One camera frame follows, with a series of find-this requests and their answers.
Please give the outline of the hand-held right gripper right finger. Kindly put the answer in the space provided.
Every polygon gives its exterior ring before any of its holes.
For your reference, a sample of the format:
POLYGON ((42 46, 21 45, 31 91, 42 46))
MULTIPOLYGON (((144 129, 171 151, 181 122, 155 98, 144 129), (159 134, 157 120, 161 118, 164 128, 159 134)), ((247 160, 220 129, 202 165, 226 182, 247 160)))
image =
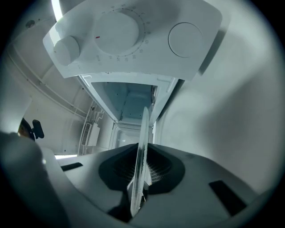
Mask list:
POLYGON ((160 145, 149 145, 171 162, 171 169, 151 189, 146 203, 133 218, 138 228, 220 227, 257 197, 244 181, 203 156, 160 145))

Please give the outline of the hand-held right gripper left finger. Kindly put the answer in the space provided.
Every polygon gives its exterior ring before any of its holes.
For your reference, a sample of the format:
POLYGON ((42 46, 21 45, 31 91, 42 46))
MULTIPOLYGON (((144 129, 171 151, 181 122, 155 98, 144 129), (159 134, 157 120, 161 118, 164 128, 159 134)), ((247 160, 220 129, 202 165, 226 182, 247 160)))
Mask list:
POLYGON ((54 189, 67 228, 134 228, 127 196, 128 182, 114 164, 134 154, 130 144, 98 154, 54 160, 54 189))

